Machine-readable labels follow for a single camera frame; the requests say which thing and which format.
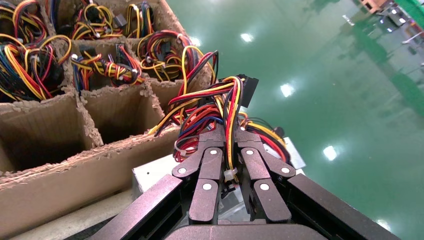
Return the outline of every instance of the cardboard box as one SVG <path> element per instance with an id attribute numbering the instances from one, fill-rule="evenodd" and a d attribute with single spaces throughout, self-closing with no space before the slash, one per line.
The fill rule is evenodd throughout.
<path id="1" fill-rule="evenodd" d="M 79 1 L 61 1 L 59 24 L 74 13 Z M 45 1 L 38 2 L 47 22 Z M 128 4 L 139 0 L 96 2 L 125 15 Z M 157 30 L 186 34 L 165 0 L 148 2 Z M 50 36 L 56 34 L 49 22 L 47 30 Z M 84 43 L 106 53 L 119 41 L 135 57 L 132 48 L 139 39 L 72 41 L 73 51 Z M 65 54 L 64 41 L 52 45 L 58 57 Z M 164 116 L 162 109 L 177 95 L 181 80 L 159 82 L 145 76 L 146 82 L 138 86 L 100 85 L 79 96 L 69 60 L 63 68 L 63 95 L 42 102 L 0 103 L 0 239 L 129 187 L 132 168 L 173 151 L 178 128 L 167 128 L 158 137 L 144 133 Z M 210 76 L 204 68 L 189 90 L 203 89 Z"/>

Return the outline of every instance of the torn cardboard edge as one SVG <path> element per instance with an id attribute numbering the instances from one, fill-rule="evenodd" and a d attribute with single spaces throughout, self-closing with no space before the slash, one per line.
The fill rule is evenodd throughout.
<path id="1" fill-rule="evenodd" d="M 102 145 L 91 125 L 91 117 L 72 92 L 42 102 L 0 105 L 0 170 L 59 163 Z"/>
<path id="2" fill-rule="evenodd" d="M 164 116 L 148 82 L 82 91 L 80 98 L 105 144 L 145 134 Z"/>
<path id="3" fill-rule="evenodd" d="M 42 6 L 41 14 L 47 25 L 50 36 L 56 35 L 52 24 L 47 18 L 45 3 L 43 0 L 37 0 Z M 70 9 L 75 8 L 75 1 L 62 1 L 70 3 L 71 6 L 64 7 L 64 13 L 69 13 Z M 130 3 L 138 3 L 138 0 L 98 0 L 99 4 L 109 7 L 113 12 L 119 9 L 125 13 L 126 7 Z M 165 0 L 149 0 L 155 14 L 156 29 L 170 29 L 187 35 Z M 55 53 L 58 57 L 65 54 L 65 42 L 55 40 L 52 42 Z M 128 49 L 131 56 L 135 57 L 132 50 Z M 33 108 L 48 107 L 54 105 L 62 98 L 69 98 L 73 95 L 76 102 L 75 109 L 78 111 L 80 119 L 84 121 L 85 135 L 92 139 L 92 142 L 99 147 L 91 150 L 82 151 L 74 156 L 63 160 L 60 163 L 44 164 L 41 166 L 25 169 L 19 172 L 6 172 L 0 177 L 0 239 L 16 235 L 22 231 L 41 225 L 49 220 L 60 217 L 80 206 L 88 204 L 101 196 L 109 195 L 131 184 L 131 169 L 139 165 L 148 163 L 165 155 L 172 153 L 174 142 L 177 139 L 179 128 L 167 128 L 160 136 L 136 135 L 107 145 L 103 145 L 100 133 L 95 127 L 95 123 L 87 109 L 85 109 L 84 99 L 79 98 L 73 86 L 73 69 L 70 60 L 64 65 L 65 81 L 62 83 L 62 89 L 65 94 L 58 95 L 52 99 L 41 102 L 14 102 L 0 103 L 0 120 L 2 115 L 22 112 L 28 114 Z M 208 82 L 201 76 L 209 76 L 211 72 L 203 69 L 199 73 L 200 80 L 192 83 L 189 90 L 201 90 L 208 86 Z M 155 85 L 156 90 L 179 90 L 181 81 L 159 82 L 151 78 L 146 81 L 147 85 Z M 149 98 L 152 101 L 152 107 L 159 112 L 161 117 L 164 113 L 161 111 L 159 101 L 156 97 Z M 2 148 L 0 148 L 0 159 L 2 158 Z"/>
<path id="4" fill-rule="evenodd" d="M 0 178 L 0 238 L 61 217 L 131 184 L 131 169 L 172 153 L 179 128 L 83 151 Z"/>

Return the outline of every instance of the white cable tie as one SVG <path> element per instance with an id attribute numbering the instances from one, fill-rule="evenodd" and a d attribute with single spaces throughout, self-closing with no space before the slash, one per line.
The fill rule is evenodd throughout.
<path id="1" fill-rule="evenodd" d="M 179 148 L 177 147 L 177 142 L 178 142 L 178 140 L 177 140 L 177 141 L 175 141 L 175 143 L 173 144 L 173 147 L 175 148 L 175 150 L 177 150 L 178 152 L 180 152 L 180 153 L 181 153 L 181 156 L 185 156 L 185 155 L 187 154 L 187 151 L 186 151 L 186 150 L 183 150 L 183 149 L 179 149 Z"/>
<path id="2" fill-rule="evenodd" d="M 229 169 L 229 170 L 224 171 L 224 177 L 225 177 L 224 182 L 233 180 L 234 176 L 237 174 L 237 172 L 238 172 L 237 167 L 235 167 L 233 170 Z"/>
<path id="3" fill-rule="evenodd" d="M 179 44 L 181 43 L 181 39 L 180 39 L 181 36 L 183 36 L 182 33 L 178 33 L 178 35 L 176 36 L 176 42 L 179 43 Z"/>

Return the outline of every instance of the blue wire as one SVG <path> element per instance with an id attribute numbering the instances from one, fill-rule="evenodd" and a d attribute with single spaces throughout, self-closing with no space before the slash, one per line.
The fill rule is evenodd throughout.
<path id="1" fill-rule="evenodd" d="M 197 127 L 199 124 L 201 124 L 201 123 L 203 123 L 204 121 L 209 120 L 209 119 L 213 119 L 213 120 L 215 120 L 215 121 L 219 122 L 220 124 L 222 124 L 222 123 L 223 123 L 223 120 L 222 120 L 222 119 L 220 119 L 220 118 L 217 118 L 217 117 L 214 117 L 214 116 L 208 116 L 208 117 L 203 118 L 202 120 L 200 120 L 199 122 L 197 122 L 197 123 L 196 123 L 196 124 L 194 124 L 193 126 L 191 126 L 191 127 L 187 128 L 187 129 L 186 129 L 186 130 L 184 130 L 183 132 L 181 132 L 181 133 L 179 134 L 179 136 L 178 136 L 178 137 L 180 137 L 180 136 L 182 136 L 182 135 L 186 134 L 188 131 L 192 130 L 193 128 Z"/>
<path id="2" fill-rule="evenodd" d="M 56 0 L 50 0 L 50 21 L 51 24 L 53 24 L 54 28 L 56 28 L 56 22 L 55 22 L 55 1 Z"/>

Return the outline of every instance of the wire harness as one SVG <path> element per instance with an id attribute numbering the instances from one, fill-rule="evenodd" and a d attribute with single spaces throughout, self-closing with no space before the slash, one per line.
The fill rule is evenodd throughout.
<path id="1" fill-rule="evenodd" d="M 60 93 L 64 79 L 62 64 L 71 52 L 71 40 L 55 35 L 38 43 L 22 44 L 18 39 L 0 34 L 0 91 L 4 102 L 41 101 Z M 51 42 L 65 40 L 67 51 L 61 58 L 55 56 Z"/>
<path id="2" fill-rule="evenodd" d="M 186 72 L 185 65 L 192 64 L 190 61 L 183 64 L 185 63 L 184 58 L 189 55 L 189 50 L 196 51 L 201 58 L 194 68 Z M 158 136 L 171 124 L 180 126 L 173 156 L 177 162 L 182 162 L 196 152 L 201 133 L 214 130 L 217 124 L 223 125 L 225 129 L 226 181 L 238 181 L 234 161 L 237 155 L 234 152 L 234 134 L 235 129 L 239 126 L 248 132 L 258 134 L 263 143 L 274 149 L 284 162 L 288 162 L 290 155 L 285 148 L 282 136 L 278 135 L 264 120 L 249 118 L 246 113 L 240 112 L 246 80 L 239 76 L 230 76 L 217 81 L 218 64 L 214 61 L 217 58 L 218 51 L 203 54 L 192 45 L 184 48 L 181 59 L 183 85 L 178 96 L 169 101 L 165 116 L 155 127 L 149 130 L 149 134 Z M 199 73 L 199 69 L 206 65 L 212 69 L 210 86 L 203 90 L 188 92 L 187 89 L 191 80 Z"/>
<path id="3" fill-rule="evenodd" d="M 140 84 L 142 69 L 134 58 L 128 54 L 123 44 L 116 45 L 116 59 L 108 55 L 106 60 L 102 54 L 92 49 L 81 49 L 82 56 L 72 55 L 73 85 L 78 92 L 90 91 L 90 79 L 94 73 L 110 78 L 113 87 Z"/>
<path id="4" fill-rule="evenodd" d="M 106 6 L 92 0 L 81 0 L 71 23 L 59 26 L 60 0 L 45 0 L 47 15 L 56 31 L 68 35 L 72 40 L 98 40 L 118 37 L 142 38 L 154 33 L 154 15 L 150 5 L 143 1 L 129 4 L 126 19 L 113 15 Z"/>
<path id="5" fill-rule="evenodd" d="M 0 1 L 0 20 L 2 29 L 11 29 L 11 32 L 2 32 L 10 35 L 23 44 L 39 43 L 47 37 L 47 27 L 41 17 L 41 8 L 36 0 L 24 0 L 17 6 Z"/>
<path id="6" fill-rule="evenodd" d="M 161 30 L 142 38 L 137 45 L 137 56 L 141 61 L 141 68 L 160 81 L 175 81 L 183 78 L 183 68 L 191 72 L 200 63 L 198 52 L 192 48 L 190 39 L 178 32 Z M 174 46 L 187 48 L 186 54 L 178 55 Z M 212 54 L 214 62 L 218 62 L 218 54 Z"/>

